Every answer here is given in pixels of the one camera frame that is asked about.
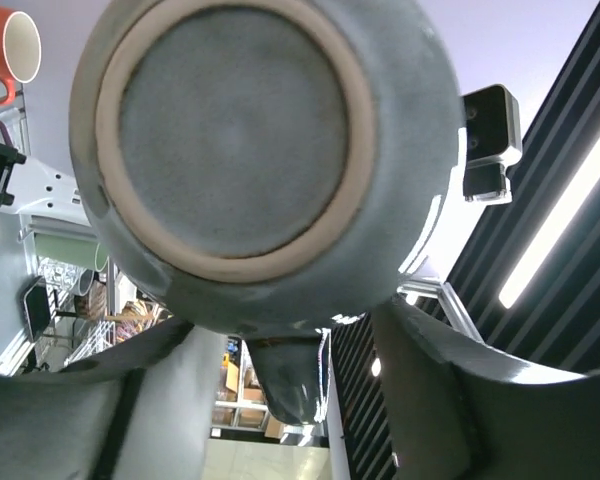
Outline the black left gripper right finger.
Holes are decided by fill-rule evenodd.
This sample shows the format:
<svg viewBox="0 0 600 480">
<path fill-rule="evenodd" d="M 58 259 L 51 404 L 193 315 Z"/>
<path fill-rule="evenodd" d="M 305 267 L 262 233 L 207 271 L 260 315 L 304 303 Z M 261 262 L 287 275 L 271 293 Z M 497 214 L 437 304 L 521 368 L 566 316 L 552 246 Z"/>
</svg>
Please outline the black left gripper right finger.
<svg viewBox="0 0 600 480">
<path fill-rule="evenodd" d="M 372 312 L 401 479 L 600 479 L 600 369 L 477 342 L 394 297 Z"/>
</svg>

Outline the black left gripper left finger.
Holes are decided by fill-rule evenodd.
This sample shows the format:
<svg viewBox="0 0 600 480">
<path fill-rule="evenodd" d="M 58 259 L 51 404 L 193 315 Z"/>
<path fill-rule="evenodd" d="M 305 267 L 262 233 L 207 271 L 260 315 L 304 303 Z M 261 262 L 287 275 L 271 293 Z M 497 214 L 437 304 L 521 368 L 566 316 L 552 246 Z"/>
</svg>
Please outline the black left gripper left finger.
<svg viewBox="0 0 600 480">
<path fill-rule="evenodd" d="M 0 479 L 198 479 L 224 337 L 171 319 L 57 373 L 0 376 Z"/>
</svg>

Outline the grey green ceramic mug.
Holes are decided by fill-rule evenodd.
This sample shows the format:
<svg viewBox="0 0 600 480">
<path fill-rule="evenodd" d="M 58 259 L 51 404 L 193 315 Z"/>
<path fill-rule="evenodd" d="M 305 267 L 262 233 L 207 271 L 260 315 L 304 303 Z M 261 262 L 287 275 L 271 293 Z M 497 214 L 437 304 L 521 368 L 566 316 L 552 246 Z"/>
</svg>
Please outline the grey green ceramic mug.
<svg viewBox="0 0 600 480">
<path fill-rule="evenodd" d="M 415 1 L 112 1 L 75 72 L 86 215 L 177 317 L 325 419 L 326 333 L 389 300 L 461 193 L 464 109 Z"/>
</svg>

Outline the orange mug white inside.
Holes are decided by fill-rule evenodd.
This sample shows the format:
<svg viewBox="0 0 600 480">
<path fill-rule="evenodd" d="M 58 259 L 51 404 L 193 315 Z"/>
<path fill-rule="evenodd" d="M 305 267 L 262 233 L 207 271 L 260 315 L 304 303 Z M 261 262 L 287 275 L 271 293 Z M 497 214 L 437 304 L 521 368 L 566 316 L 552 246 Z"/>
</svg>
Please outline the orange mug white inside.
<svg viewBox="0 0 600 480">
<path fill-rule="evenodd" d="M 5 90 L 0 106 L 15 100 L 17 83 L 28 84 L 37 77 L 41 60 L 41 38 L 33 18 L 0 6 L 0 83 Z"/>
</svg>

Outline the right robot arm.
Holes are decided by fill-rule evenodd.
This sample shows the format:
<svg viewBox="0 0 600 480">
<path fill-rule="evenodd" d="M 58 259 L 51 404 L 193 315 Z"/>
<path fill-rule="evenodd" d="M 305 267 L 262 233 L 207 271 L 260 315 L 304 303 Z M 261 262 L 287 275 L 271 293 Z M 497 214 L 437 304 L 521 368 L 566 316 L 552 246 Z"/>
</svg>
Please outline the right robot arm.
<svg viewBox="0 0 600 480">
<path fill-rule="evenodd" d="M 88 223 L 74 177 L 1 143 L 0 212 Z"/>
</svg>

